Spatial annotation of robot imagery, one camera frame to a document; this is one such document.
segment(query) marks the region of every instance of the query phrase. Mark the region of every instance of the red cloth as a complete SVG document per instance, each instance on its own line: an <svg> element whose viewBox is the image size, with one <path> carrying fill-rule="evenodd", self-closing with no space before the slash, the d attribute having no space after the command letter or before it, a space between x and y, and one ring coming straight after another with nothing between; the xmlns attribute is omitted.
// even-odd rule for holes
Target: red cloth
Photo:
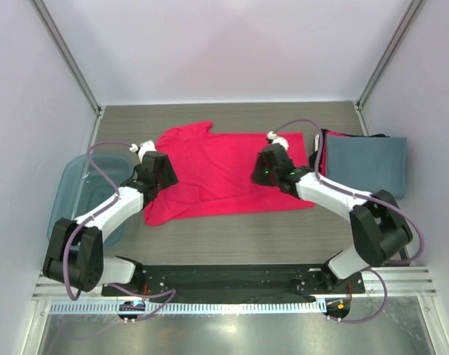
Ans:
<svg viewBox="0 0 449 355"><path fill-rule="evenodd" d="M155 144L169 155L179 183L161 191L144 211L146 224L172 218L216 214L307 209L313 203L283 194L277 187L252 183L257 153L267 144L264 133L214 134L211 121L166 131ZM282 134L295 166L307 163L301 133Z"/></svg>
<svg viewBox="0 0 449 355"><path fill-rule="evenodd" d="M327 131L326 132L326 137L328 137L328 135L334 135L336 137L349 137L348 135L342 135L341 133L337 133L337 132L332 132L332 131ZM323 156L321 157L321 171L320 174L322 176L326 176L326 149L327 145L326 145L326 139L324 141L324 145L323 145Z"/></svg>

